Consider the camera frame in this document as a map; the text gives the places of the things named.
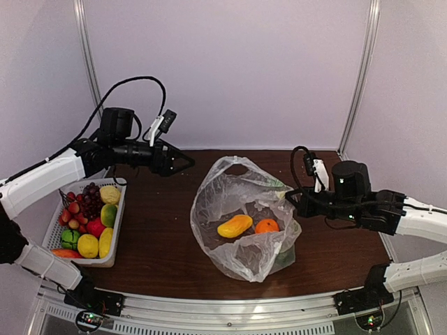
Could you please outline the dark purple grape bunch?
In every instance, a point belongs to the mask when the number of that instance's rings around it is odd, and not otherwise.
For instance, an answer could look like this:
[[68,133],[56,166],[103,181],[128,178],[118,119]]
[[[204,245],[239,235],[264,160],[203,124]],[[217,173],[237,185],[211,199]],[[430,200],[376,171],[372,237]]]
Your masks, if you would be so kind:
[[80,209],[85,218],[92,221],[98,218],[104,203],[101,199],[100,187],[91,182],[83,188]]

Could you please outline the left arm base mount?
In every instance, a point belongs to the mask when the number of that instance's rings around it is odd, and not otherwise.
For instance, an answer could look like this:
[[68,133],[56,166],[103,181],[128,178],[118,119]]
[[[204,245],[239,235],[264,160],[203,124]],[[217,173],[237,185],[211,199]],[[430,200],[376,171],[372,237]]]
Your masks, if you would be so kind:
[[64,303],[83,308],[100,315],[120,316],[124,296],[119,293],[99,290],[88,274],[82,274],[80,282],[74,289],[59,287],[64,293]]

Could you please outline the yellow green fruit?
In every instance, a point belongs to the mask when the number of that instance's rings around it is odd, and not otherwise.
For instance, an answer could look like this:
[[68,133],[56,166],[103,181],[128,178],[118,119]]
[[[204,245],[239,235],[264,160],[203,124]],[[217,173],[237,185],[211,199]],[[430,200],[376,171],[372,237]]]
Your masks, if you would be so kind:
[[118,208],[115,204],[105,204],[101,209],[101,223],[107,228],[114,228]]

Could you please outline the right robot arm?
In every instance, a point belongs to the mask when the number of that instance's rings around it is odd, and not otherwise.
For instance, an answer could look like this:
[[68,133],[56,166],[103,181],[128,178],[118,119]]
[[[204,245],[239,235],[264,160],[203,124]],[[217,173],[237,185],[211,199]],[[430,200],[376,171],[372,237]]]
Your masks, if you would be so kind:
[[[333,190],[301,184],[286,199],[303,218],[322,216],[346,221],[345,229],[364,229],[388,236],[415,237],[446,243],[446,210],[397,191],[373,191],[364,163],[342,161],[333,166]],[[358,293],[362,307],[372,308],[385,294],[446,280],[446,251],[407,262],[373,266]]]

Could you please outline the clear plastic bag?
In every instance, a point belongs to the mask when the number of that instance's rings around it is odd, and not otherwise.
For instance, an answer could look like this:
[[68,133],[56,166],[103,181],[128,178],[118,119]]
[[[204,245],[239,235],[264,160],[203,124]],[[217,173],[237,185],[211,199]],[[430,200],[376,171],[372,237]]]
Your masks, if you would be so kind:
[[295,262],[302,228],[286,200],[291,187],[245,157],[218,159],[190,212],[193,235],[226,276],[263,282]]

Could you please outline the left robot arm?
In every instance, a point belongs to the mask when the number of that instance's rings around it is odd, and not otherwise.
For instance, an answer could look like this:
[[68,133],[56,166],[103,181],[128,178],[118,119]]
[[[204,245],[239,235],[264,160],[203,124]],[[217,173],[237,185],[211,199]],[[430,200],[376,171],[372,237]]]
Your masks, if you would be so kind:
[[74,300],[86,310],[101,302],[81,268],[58,258],[33,242],[26,233],[43,231],[47,209],[38,209],[60,188],[98,174],[114,165],[147,167],[169,177],[194,166],[194,159],[161,139],[177,115],[166,110],[149,127],[148,139],[131,138],[135,112],[112,107],[104,111],[99,128],[88,138],[79,136],[67,148],[37,166],[1,181],[1,263],[15,264],[73,292]]

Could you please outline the pale fruit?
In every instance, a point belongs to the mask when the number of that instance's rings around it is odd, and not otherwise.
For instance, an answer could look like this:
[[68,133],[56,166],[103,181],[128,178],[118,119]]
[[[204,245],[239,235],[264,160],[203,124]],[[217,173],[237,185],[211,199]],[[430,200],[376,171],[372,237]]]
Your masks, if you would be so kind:
[[119,189],[112,185],[103,186],[99,190],[101,200],[104,204],[116,205],[119,203],[121,198],[121,192]]

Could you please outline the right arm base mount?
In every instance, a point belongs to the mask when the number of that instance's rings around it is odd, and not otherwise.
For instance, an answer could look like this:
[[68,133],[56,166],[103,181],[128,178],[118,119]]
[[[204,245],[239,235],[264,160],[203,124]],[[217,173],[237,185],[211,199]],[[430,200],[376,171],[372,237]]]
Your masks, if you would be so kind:
[[374,265],[362,288],[344,290],[333,295],[338,315],[379,308],[383,304],[393,302],[393,293],[389,292],[384,285],[388,267],[389,265]]

